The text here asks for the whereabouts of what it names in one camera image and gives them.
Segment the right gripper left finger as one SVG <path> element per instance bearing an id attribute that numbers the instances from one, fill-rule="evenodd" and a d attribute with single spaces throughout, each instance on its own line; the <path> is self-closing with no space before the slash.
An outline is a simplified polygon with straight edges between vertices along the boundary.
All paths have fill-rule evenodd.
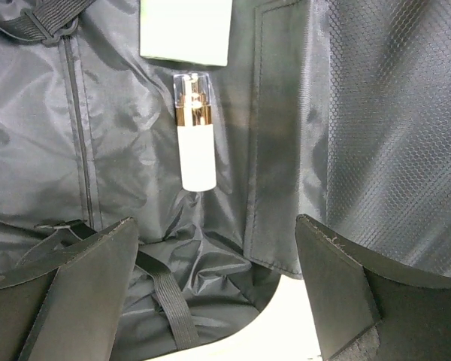
<path id="1" fill-rule="evenodd" d="M 0 360 L 108 360 L 137 252 L 132 218 L 55 226 L 0 274 Z"/>

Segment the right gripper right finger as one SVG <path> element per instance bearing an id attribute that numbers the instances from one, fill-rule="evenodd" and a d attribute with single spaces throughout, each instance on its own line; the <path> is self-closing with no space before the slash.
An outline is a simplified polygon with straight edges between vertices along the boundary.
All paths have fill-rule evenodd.
<path id="1" fill-rule="evenodd" d="M 324 360 L 451 360 L 451 278 L 382 256 L 305 214 L 295 239 Z"/>

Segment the clear gold pump bottle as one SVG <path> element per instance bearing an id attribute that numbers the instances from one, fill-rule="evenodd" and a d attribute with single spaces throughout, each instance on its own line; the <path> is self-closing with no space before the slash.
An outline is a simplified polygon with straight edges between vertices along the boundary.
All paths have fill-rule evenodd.
<path id="1" fill-rule="evenodd" d="M 173 80 L 182 187 L 206 192 L 216 186 L 210 79 L 205 73 L 182 73 Z"/>

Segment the green cosmetic box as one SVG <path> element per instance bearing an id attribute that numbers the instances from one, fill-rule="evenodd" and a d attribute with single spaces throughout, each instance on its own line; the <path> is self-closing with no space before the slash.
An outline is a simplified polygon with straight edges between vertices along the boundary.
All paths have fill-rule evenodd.
<path id="1" fill-rule="evenodd" d="M 139 53 L 144 58 L 225 67 L 232 2 L 140 2 Z"/>

